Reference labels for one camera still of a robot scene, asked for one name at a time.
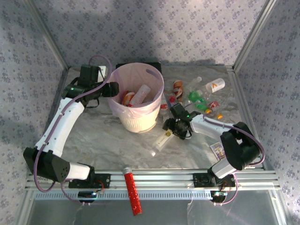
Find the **patterned wallpaper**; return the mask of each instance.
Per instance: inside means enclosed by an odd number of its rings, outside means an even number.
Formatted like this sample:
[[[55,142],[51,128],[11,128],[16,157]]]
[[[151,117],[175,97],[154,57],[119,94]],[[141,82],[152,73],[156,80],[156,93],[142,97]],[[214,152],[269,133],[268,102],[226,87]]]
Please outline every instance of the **patterned wallpaper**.
[[[234,63],[265,0],[34,0],[70,66]]]
[[[267,159],[300,224],[300,2],[278,0],[238,75]]]
[[[62,69],[23,1],[0,1],[0,224],[12,224],[26,182],[23,151],[41,137]]]

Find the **white plastic bottle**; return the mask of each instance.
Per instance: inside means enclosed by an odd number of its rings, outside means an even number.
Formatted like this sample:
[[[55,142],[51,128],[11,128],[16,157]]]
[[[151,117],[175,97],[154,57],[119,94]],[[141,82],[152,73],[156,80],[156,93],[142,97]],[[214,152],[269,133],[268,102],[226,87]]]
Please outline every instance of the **white plastic bottle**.
[[[138,92],[133,96],[133,98],[129,102],[129,107],[139,105],[143,102],[146,96],[150,93],[151,89],[146,84],[143,84]]]

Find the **gray table surface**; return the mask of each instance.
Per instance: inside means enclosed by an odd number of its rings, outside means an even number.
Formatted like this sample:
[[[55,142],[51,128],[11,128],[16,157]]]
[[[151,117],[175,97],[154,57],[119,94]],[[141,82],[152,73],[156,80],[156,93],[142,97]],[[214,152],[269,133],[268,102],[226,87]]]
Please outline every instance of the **gray table surface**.
[[[214,94],[214,99],[221,104],[223,121],[241,121],[225,67],[162,67],[162,74],[166,91],[171,90],[176,79],[187,85],[197,76],[202,77],[203,84],[223,78],[226,86]],[[66,84],[77,76],[79,70],[71,68]],[[188,108],[190,112],[195,109],[195,106]],[[159,117],[151,131],[131,133],[122,126],[119,118],[112,115],[107,99],[102,98],[97,108],[85,109],[80,115],[67,138],[62,158],[92,165],[96,170],[121,170],[124,165],[135,169],[207,169],[217,162],[210,149],[210,145],[217,140],[202,134],[193,134],[191,139],[184,141],[175,137],[153,157],[152,145],[163,133],[162,125],[162,118]]]

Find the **white trash can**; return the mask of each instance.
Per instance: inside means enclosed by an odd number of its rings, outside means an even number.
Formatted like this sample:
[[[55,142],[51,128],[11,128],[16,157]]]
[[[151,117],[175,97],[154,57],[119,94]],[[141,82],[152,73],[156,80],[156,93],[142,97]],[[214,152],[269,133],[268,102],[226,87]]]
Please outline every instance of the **white trash can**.
[[[164,79],[161,73],[155,67],[145,63],[130,63],[113,71],[108,82],[118,82],[120,89],[117,96],[108,99],[113,115],[118,116],[123,126],[131,132],[143,133],[151,130],[157,122],[164,91]],[[121,104],[125,91],[136,93],[143,84],[151,88],[144,100],[145,103],[133,107]]]

